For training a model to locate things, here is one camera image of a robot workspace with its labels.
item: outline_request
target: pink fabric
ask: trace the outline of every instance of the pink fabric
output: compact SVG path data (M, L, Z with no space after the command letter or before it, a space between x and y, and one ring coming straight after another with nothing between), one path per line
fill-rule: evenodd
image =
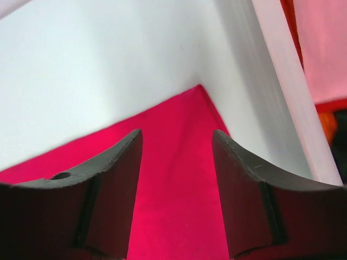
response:
M347 98L347 1L294 0L294 7L314 102Z
M144 148L128 259L228 260L211 147L213 130L227 130L202 86L7 169L0 179L50 178L135 128L143 130Z

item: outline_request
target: red surface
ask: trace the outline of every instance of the red surface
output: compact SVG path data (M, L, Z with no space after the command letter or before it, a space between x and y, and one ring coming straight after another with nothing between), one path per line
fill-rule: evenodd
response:
M316 104L318 113L336 112L347 109L347 99L334 100L327 103Z
M202 86L7 169L0 180L50 178L135 128L144 147L128 259L228 260L211 146L213 130L227 130Z

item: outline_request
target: orange object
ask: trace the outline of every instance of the orange object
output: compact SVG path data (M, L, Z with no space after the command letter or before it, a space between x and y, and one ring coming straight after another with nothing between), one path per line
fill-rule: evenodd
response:
M329 145L332 144L332 139L337 130L337 121L332 112L320 113L319 114L320 123L322 124L326 139Z

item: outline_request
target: white backdrop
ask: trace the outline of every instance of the white backdrop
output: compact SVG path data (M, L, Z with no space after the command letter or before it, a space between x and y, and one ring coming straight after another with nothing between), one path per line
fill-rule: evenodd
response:
M5 16L0 170L198 83L243 147L311 176L250 0L33 0Z

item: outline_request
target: white wall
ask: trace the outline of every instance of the white wall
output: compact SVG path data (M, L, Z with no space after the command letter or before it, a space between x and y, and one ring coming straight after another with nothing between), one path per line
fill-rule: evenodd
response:
M0 169L198 83L245 148L310 177L250 0L33 0L0 21Z

